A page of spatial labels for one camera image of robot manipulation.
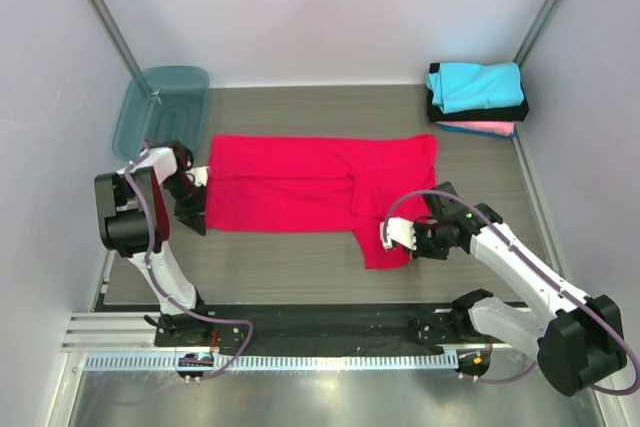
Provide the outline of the red t shirt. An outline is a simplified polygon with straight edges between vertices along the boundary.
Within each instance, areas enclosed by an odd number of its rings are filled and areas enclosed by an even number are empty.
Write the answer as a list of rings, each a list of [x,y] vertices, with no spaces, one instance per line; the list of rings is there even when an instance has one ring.
[[[437,184],[437,139],[218,135],[208,163],[205,225],[225,232],[350,232],[368,269],[409,261],[380,225],[404,195]]]

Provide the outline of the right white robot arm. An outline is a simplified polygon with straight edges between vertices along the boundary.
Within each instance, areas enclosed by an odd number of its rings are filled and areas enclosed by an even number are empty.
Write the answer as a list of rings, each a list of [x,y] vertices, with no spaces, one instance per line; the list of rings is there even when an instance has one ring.
[[[432,221],[410,226],[412,254],[446,259],[450,249],[461,248],[497,273],[529,308],[522,312],[487,291],[471,292],[454,303],[450,322],[458,340],[470,343],[486,335],[510,344],[567,397],[597,390],[600,381],[639,365],[611,298],[593,297],[559,276],[499,214],[486,204],[464,201],[450,183],[418,194]]]

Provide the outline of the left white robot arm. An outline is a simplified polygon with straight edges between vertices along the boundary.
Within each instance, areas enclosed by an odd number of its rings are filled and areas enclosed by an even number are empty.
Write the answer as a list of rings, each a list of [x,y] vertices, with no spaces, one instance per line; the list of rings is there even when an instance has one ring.
[[[95,177],[98,230],[104,247],[143,275],[159,302],[159,317],[145,321],[161,344],[198,347],[212,334],[204,301],[171,251],[170,217],[164,201],[174,201],[174,218],[203,236],[207,170],[178,140],[151,142],[125,168]]]

